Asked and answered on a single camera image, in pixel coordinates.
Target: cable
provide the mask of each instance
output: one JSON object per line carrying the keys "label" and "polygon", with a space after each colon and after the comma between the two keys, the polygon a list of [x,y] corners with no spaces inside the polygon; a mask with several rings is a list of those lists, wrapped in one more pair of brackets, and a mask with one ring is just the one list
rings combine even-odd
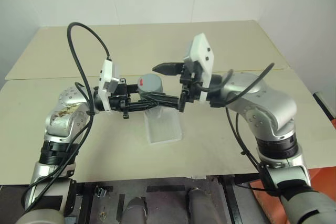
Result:
{"label": "cable", "polygon": [[258,76],[258,78],[252,82],[246,89],[244,89],[241,93],[233,97],[232,99],[226,101],[224,103],[224,106],[229,105],[230,103],[233,103],[237,101],[239,98],[241,98],[244,94],[246,94],[248,91],[250,91],[256,84],[258,84],[259,81],[261,81],[267,74],[268,72],[273,68],[274,63],[271,63],[270,65],[265,68],[265,70]]}
{"label": "cable", "polygon": [[88,96],[84,93],[84,91],[83,91],[83,89],[82,89],[84,86],[83,86],[82,84],[80,84],[79,82],[75,82],[75,86],[76,86],[76,88],[78,89],[78,91],[82,94],[82,96],[85,98],[87,104],[89,104],[89,103],[90,103],[89,98],[88,98]]}
{"label": "cable", "polygon": [[255,162],[255,158],[254,157],[253,158],[251,157],[252,154],[250,153],[250,151],[248,150],[248,148],[246,147],[246,145],[244,144],[244,142],[238,137],[238,135],[237,135],[237,133],[235,131],[235,128],[233,126],[233,123],[232,123],[232,120],[231,120],[231,116],[230,116],[230,113],[229,113],[229,109],[225,108],[225,111],[226,111],[227,119],[229,121],[229,125],[231,127],[231,130],[232,130],[232,132],[233,132],[233,134],[235,136],[235,139],[237,140],[240,148],[242,148],[243,153],[248,157],[248,159],[251,161],[251,163],[253,164],[253,166],[255,167],[255,169],[257,171],[259,171],[259,169],[258,169],[258,163]]}
{"label": "cable", "polygon": [[248,154],[246,154],[246,155],[250,155],[250,157],[253,159],[253,161],[258,165],[259,162],[258,162],[258,161],[256,160],[256,158],[253,156],[253,154],[248,150],[248,148],[246,147],[246,145],[245,145],[245,143],[244,143],[244,141],[243,141],[243,139],[242,139],[242,137],[241,137],[241,135],[240,135],[240,133],[239,133],[239,126],[238,126],[239,123],[238,123],[238,119],[239,119],[239,114],[236,113],[236,133],[237,133],[237,136],[238,136],[240,142],[242,143],[242,146],[244,146],[244,149],[248,151]]}
{"label": "cable", "polygon": [[256,188],[256,187],[251,187],[251,186],[243,186],[241,184],[238,184],[236,186],[241,187],[241,188],[245,188],[245,189],[251,189],[251,190],[254,190],[254,191],[278,191],[278,190],[273,190],[273,189],[264,189],[264,188]]}
{"label": "cable", "polygon": [[216,92],[218,90],[221,90],[222,87],[224,87],[225,84],[228,83],[228,81],[232,77],[232,74],[233,74],[233,69],[230,69],[228,71],[225,79],[220,84],[212,86],[211,88],[203,88],[199,82],[196,82],[195,84],[196,84],[196,87],[197,87],[198,90],[201,90],[201,91],[207,92],[207,93],[213,93],[213,92]]}
{"label": "cable", "polygon": [[72,143],[76,140],[76,138],[83,133],[83,131],[85,131],[85,134],[82,138],[82,140],[79,142],[79,144],[76,146],[75,150],[71,153],[71,155],[64,161],[62,161],[62,163],[50,174],[48,174],[47,176],[37,180],[36,182],[32,183],[31,185],[28,186],[28,188],[25,190],[23,196],[22,196],[22,200],[21,203],[24,206],[24,198],[25,198],[25,194],[27,193],[27,191],[29,191],[32,187],[36,186],[37,184],[49,179],[51,176],[54,176],[51,181],[46,185],[46,187],[40,192],[40,194],[34,199],[34,201],[29,205],[29,207],[25,210],[24,214],[31,211],[33,209],[33,207],[38,203],[38,201],[42,198],[42,196],[44,195],[44,193],[52,186],[52,184],[54,183],[54,181],[59,177],[59,175],[63,172],[63,170],[67,167],[67,165],[69,164],[69,162],[71,161],[71,159],[73,157],[75,157],[79,151],[79,149],[81,148],[81,146],[83,145],[83,143],[85,142],[88,134],[90,133],[92,124],[93,124],[93,117],[94,117],[94,100],[93,100],[93,96],[92,96],[92,92],[90,89],[90,85],[89,82],[86,78],[86,75],[83,71],[83,68],[78,60],[75,48],[73,46],[73,42],[72,42],[72,37],[71,37],[71,30],[73,27],[75,26],[80,26],[86,30],[88,30],[89,32],[91,32],[91,34],[93,34],[98,41],[101,43],[101,45],[103,46],[106,54],[107,54],[107,59],[110,60],[110,53],[106,47],[106,45],[104,44],[104,42],[101,40],[101,38],[88,26],[82,24],[82,23],[78,23],[78,22],[73,22],[70,23],[68,28],[67,28],[67,38],[68,38],[68,43],[69,43],[69,48],[73,57],[73,60],[76,63],[76,66],[78,68],[78,71],[80,72],[80,75],[83,79],[83,82],[85,84],[85,88],[87,90],[87,94],[88,96],[84,93],[84,91],[82,90],[82,87],[84,87],[83,85],[81,85],[79,82],[75,82],[75,86],[78,89],[78,91],[84,96],[88,106],[89,106],[89,111],[87,112],[88,115],[90,116],[89,122],[83,127],[82,130],[80,130],[69,142],[69,145],[66,149],[66,151],[70,151],[71,145]]}

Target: floor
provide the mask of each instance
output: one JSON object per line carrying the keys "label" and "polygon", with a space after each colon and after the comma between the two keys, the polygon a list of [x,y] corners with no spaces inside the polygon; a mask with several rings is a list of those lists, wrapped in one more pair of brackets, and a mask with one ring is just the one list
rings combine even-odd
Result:
{"label": "floor", "polygon": [[[222,186],[216,177],[206,179],[161,178],[105,182],[103,187],[113,186],[105,197],[94,196],[90,217],[91,224],[118,224],[121,213],[133,197],[143,197],[148,207],[148,224],[189,224],[186,212],[186,192],[198,187],[211,197],[221,219],[231,224]],[[3,186],[0,190],[0,223],[12,224],[21,216],[20,197],[24,187]],[[243,223],[269,224],[253,193],[248,189],[234,187]],[[81,206],[81,196],[67,224],[76,223]]]}

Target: beige table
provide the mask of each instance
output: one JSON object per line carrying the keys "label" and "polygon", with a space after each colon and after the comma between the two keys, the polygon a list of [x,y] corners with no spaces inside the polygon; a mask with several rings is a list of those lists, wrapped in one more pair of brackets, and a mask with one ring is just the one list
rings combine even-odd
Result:
{"label": "beige table", "polygon": [[[335,166],[336,132],[307,88],[256,22],[214,22],[97,26],[128,83],[158,63],[181,61],[192,38],[204,32],[215,53],[214,71],[230,68],[259,73],[270,62],[266,81],[293,96],[298,104],[298,140],[309,168]],[[92,86],[104,58],[100,45],[81,29],[73,31],[76,50]],[[137,59],[139,64],[130,64]],[[65,27],[42,28],[8,74],[0,91],[0,184],[29,183],[43,142],[45,118],[62,90],[80,80],[69,53]],[[162,77],[164,91],[179,95],[178,77]],[[240,155],[223,109],[187,104],[180,114],[183,139],[149,145],[143,112],[95,117],[92,131],[76,159],[75,179],[158,178],[255,172]],[[256,154],[256,141],[246,123],[241,134]]]}
{"label": "beige table", "polygon": [[[127,77],[127,82],[135,83],[137,79]],[[167,93],[179,94],[177,77],[162,79]],[[46,115],[56,104],[58,94],[76,80],[79,79],[12,80],[3,87],[0,184],[29,183],[39,158]],[[336,132],[297,75],[291,69],[274,70],[265,80],[297,101],[297,136],[308,167],[335,166]],[[97,78],[90,78],[90,83],[94,86]],[[188,103],[180,118],[181,141],[149,145],[143,112],[130,113],[128,120],[118,112],[99,113],[76,159],[75,179],[91,182],[255,172],[248,159],[240,155],[223,109]],[[241,134],[256,155],[256,141],[243,120]]]}
{"label": "beige table", "polygon": [[[123,75],[140,75],[163,62],[181,62],[195,35],[205,33],[215,54],[213,71],[288,67],[255,21],[92,26]],[[100,44],[81,27],[73,41],[87,76],[98,76],[105,57]],[[41,28],[7,75],[7,80],[78,77],[66,27]]]}

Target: metal frame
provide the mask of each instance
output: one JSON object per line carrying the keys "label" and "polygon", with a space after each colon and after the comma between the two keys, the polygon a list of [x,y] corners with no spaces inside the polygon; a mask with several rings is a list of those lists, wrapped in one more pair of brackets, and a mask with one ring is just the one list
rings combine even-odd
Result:
{"label": "metal frame", "polygon": [[[234,186],[259,179],[259,174],[236,174],[236,175],[219,175],[218,182],[222,185],[226,199],[229,215],[232,224],[243,224],[240,215],[239,206],[234,192]],[[96,194],[96,188],[100,187],[99,183],[78,183],[77,194],[83,195],[78,223],[89,224],[93,197]]]}

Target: transparent acrylic block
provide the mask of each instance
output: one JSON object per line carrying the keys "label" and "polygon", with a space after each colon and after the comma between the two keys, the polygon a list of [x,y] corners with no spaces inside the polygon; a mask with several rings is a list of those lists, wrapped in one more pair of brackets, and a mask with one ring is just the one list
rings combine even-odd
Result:
{"label": "transparent acrylic block", "polygon": [[144,117],[150,144],[168,143],[182,139],[180,117],[176,109],[159,106],[145,111]]}

